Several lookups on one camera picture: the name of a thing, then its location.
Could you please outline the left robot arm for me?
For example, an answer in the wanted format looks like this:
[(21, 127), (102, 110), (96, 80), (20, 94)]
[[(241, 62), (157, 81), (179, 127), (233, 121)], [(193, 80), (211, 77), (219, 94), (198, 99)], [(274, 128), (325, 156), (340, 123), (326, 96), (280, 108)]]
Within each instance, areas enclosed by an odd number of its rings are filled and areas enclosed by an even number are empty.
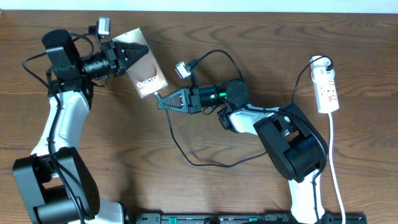
[(109, 41), (81, 56), (75, 41), (88, 38), (64, 29), (42, 38), (51, 61), (43, 80), (50, 113), (31, 155), (17, 159), (12, 168), (32, 223), (134, 223), (121, 203), (100, 197), (79, 148), (98, 80), (124, 75), (149, 47)]

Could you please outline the Samsung Galaxy smartphone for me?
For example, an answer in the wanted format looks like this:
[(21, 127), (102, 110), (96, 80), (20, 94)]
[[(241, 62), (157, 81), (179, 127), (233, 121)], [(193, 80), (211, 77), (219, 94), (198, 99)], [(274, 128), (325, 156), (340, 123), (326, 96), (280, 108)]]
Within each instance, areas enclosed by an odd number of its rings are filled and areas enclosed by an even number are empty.
[(141, 98), (145, 98), (169, 85), (140, 28), (116, 36), (113, 38), (113, 41), (145, 45), (149, 49), (145, 56), (140, 58), (127, 70)]

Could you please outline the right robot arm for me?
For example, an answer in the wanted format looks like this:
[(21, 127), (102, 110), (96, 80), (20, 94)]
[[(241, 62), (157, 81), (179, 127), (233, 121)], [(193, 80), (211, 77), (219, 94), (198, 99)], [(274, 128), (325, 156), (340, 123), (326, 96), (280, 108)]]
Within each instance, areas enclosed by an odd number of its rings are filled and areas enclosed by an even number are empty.
[(222, 106), (217, 112), (222, 127), (256, 135), (277, 171), (288, 180), (295, 221), (322, 223), (325, 210), (319, 182), (327, 164), (327, 144), (295, 103), (275, 108), (253, 106), (241, 79), (208, 86), (192, 83), (156, 98), (159, 109), (186, 114)]

